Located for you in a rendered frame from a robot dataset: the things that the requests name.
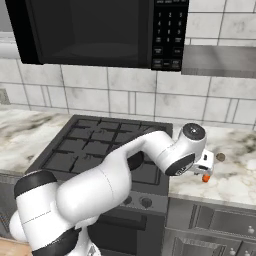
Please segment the steel range hood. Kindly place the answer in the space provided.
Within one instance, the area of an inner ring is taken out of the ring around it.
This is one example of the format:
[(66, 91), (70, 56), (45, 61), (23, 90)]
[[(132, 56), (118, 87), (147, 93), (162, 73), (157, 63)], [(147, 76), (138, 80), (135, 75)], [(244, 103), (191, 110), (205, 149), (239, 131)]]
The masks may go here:
[(181, 74), (256, 79), (256, 47), (186, 46)]

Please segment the black microwave oven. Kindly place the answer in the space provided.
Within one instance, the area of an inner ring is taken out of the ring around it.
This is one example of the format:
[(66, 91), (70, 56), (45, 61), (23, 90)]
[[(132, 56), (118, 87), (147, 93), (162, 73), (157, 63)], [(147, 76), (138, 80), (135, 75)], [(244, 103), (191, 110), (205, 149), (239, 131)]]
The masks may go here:
[(5, 0), (21, 61), (176, 71), (189, 0)]

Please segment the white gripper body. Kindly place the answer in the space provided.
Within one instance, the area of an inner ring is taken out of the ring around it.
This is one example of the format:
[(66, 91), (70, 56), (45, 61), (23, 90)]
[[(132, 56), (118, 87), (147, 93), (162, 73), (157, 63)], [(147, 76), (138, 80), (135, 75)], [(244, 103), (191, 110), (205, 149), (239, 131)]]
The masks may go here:
[(194, 173), (195, 174), (201, 174), (203, 176), (205, 176), (205, 175), (211, 176), (212, 173), (213, 173), (213, 167), (212, 166), (196, 164), (194, 166)]

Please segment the black gas stove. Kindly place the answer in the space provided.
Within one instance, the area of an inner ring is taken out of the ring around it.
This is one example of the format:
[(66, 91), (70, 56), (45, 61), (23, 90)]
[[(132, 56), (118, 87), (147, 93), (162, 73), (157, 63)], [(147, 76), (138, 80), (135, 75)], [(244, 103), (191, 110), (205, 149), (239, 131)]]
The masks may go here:
[[(171, 124), (75, 115), (28, 170), (47, 170), (59, 182), (64, 182), (99, 165), (112, 149), (149, 127), (158, 128), (169, 135), (173, 133)], [(122, 203), (115, 209), (163, 214), (167, 218), (169, 177), (162, 174), (154, 162), (142, 153), (131, 158), (129, 164), (132, 166), (129, 195), (132, 202), (128, 205)], [(144, 208), (142, 198), (150, 198), (152, 205)]]

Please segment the grey base cupboard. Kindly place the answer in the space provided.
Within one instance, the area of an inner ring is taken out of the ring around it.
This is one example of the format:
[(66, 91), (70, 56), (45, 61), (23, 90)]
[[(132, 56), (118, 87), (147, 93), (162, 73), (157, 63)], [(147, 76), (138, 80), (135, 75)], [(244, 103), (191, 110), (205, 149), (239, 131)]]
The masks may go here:
[(0, 173), (0, 237), (11, 239), (9, 223), (16, 211), (14, 186), (19, 177)]

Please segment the grey drawer front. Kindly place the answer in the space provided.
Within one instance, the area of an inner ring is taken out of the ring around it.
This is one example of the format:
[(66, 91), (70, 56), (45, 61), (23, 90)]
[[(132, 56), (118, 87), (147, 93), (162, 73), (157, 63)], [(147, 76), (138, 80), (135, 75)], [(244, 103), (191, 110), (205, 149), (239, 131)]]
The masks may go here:
[(167, 227), (256, 240), (256, 210), (170, 198)]

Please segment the grey cupboard door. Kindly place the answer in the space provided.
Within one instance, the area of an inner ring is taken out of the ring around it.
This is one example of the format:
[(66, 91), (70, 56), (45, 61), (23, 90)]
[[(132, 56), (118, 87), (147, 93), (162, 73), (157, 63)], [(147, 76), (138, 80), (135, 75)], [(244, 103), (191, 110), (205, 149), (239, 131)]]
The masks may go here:
[(236, 251), (241, 241), (166, 229), (162, 256), (231, 256), (230, 248)]
[(245, 251), (250, 253), (250, 256), (256, 256), (256, 241), (243, 241), (237, 253), (237, 256), (244, 256)]

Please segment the black oven door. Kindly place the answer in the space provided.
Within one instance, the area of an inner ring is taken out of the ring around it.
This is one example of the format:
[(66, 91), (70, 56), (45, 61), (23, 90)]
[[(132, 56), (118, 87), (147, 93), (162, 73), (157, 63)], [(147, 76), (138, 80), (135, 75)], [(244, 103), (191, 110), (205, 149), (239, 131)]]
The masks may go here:
[(161, 256), (166, 220), (163, 214), (114, 209), (102, 215), (147, 217), (144, 231), (101, 224), (98, 220), (89, 226), (89, 236), (103, 256)]

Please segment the grey wall socket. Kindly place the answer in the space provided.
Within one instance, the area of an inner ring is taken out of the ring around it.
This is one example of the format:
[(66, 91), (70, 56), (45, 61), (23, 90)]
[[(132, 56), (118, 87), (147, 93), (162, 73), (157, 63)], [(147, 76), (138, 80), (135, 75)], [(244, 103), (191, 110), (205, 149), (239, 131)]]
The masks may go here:
[(0, 104), (9, 105), (10, 101), (5, 89), (0, 88)]

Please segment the grey wall cupboard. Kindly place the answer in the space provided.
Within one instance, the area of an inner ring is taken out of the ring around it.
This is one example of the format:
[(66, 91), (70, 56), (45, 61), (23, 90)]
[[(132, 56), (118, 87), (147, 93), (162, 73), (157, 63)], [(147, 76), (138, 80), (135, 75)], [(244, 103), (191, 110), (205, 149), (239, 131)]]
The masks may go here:
[(5, 0), (0, 0), (0, 59), (19, 59)]

